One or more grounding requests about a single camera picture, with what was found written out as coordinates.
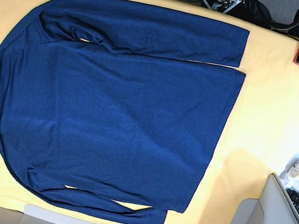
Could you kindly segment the blue long-sleeve shirt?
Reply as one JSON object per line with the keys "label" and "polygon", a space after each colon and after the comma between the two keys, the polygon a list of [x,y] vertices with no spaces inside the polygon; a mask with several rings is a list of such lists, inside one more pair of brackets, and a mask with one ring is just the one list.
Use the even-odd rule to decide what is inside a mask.
{"label": "blue long-sleeve shirt", "polygon": [[0,44],[0,154],[51,205],[185,212],[242,88],[249,32],[125,0],[52,0]]}

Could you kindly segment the yellow table cloth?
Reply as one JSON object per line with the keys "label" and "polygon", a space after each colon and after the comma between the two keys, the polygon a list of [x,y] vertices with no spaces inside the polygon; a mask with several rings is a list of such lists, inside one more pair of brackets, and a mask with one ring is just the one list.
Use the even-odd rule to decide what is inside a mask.
{"label": "yellow table cloth", "polygon": [[[0,0],[0,44],[31,9],[49,0]],[[128,0],[219,20],[249,31],[239,70],[244,85],[228,117],[214,156],[190,205],[170,211],[165,224],[230,224],[239,204],[258,198],[271,173],[295,154],[299,130],[299,66],[295,39],[240,19],[174,0]],[[10,175],[0,155],[0,206],[23,211],[26,204],[98,224],[119,224],[64,210],[39,199]]]}

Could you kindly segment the white tape dispenser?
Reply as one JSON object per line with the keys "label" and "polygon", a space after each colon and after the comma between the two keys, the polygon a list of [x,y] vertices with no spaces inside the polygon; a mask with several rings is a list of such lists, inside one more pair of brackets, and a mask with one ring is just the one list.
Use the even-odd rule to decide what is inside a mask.
{"label": "white tape dispenser", "polygon": [[293,158],[285,165],[284,170],[279,175],[284,187],[287,187],[290,183],[299,182],[299,155],[293,156]]}

